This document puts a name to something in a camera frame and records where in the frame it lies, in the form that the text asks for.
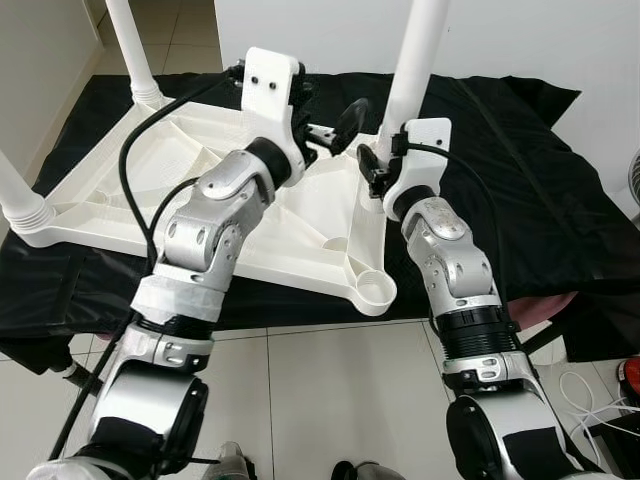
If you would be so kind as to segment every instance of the black cloth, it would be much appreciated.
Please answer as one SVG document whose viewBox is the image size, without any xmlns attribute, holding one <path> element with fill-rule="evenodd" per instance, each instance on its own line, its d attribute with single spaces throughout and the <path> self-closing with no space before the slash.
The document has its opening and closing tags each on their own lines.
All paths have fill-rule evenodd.
<svg viewBox="0 0 640 480">
<path fill-rule="evenodd" d="M 391 78 L 361 73 L 309 76 L 316 90 L 306 106 L 311 122 L 331 126 L 351 102 L 367 97 L 371 111 L 364 131 L 375 133 L 384 115 Z M 184 74 L 157 80 L 167 96 L 178 97 L 202 82 L 213 85 L 220 77 Z M 622 297 L 611 294 L 625 291 L 629 292 L 625 298 L 631 301 L 640 298 L 636 293 L 640 233 L 604 194 L 597 172 L 549 130 L 577 92 L 544 82 L 526 85 L 526 81 L 482 77 L 467 79 L 461 85 L 434 76 L 421 116 L 451 119 L 451 151 L 473 165 L 495 197 L 505 237 L 502 255 L 507 266 L 508 298 L 574 290 L 604 296 L 606 305 L 601 305 L 598 312 L 601 330 L 602 325 L 612 323 L 637 349 L 638 313 L 626 312 L 621 319 L 618 300 Z M 199 101 L 237 109 L 240 91 L 224 84 Z M 478 102 L 509 145 L 496 134 Z M 93 77 L 34 189 L 49 193 L 130 106 L 127 77 Z M 513 149 L 518 161 L 514 160 Z M 551 207 L 532 187 L 532 176 L 542 185 Z M 495 265 L 491 217 L 476 185 L 450 163 L 441 190 L 471 226 L 476 244 Z M 126 314 L 142 268 L 140 258 L 80 245 L 32 249 L 10 233 L 0 250 L 0 337 L 110 332 Z M 391 222 L 387 227 L 385 269 L 397 283 L 398 296 L 382 319 L 425 317 L 428 299 L 422 279 L 406 254 L 399 225 Z M 364 317 L 341 298 L 234 277 L 218 328 L 380 319 Z"/>
</svg>

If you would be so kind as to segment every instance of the baseboard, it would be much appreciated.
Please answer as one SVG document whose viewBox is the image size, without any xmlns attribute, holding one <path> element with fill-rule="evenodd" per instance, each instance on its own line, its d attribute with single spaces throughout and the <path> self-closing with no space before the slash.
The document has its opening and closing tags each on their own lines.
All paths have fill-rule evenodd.
<svg viewBox="0 0 640 480">
<path fill-rule="evenodd" d="M 47 158 L 47 155 L 49 155 L 49 153 L 53 149 L 53 146 L 55 145 L 56 140 L 58 139 L 58 136 L 62 131 L 64 122 L 67 120 L 67 117 L 71 113 L 71 109 L 78 101 L 78 98 L 80 97 L 80 94 L 82 93 L 85 85 L 93 75 L 98 62 L 100 61 L 100 57 L 102 57 L 103 51 L 104 48 L 102 47 L 102 43 L 98 41 L 93 52 L 91 53 L 89 61 L 76 77 L 76 80 L 73 82 L 67 98 L 62 103 L 62 106 L 58 109 L 58 112 L 51 122 L 51 126 L 49 127 L 47 134 L 40 143 L 40 146 L 36 150 L 36 154 L 34 155 L 33 160 L 31 160 L 31 163 L 29 164 L 29 168 L 24 174 L 24 179 L 30 186 L 33 186 L 36 178 L 38 178 L 38 174 L 40 173 L 40 169 L 42 168 L 42 164 L 44 163 L 45 158 Z"/>
</svg>

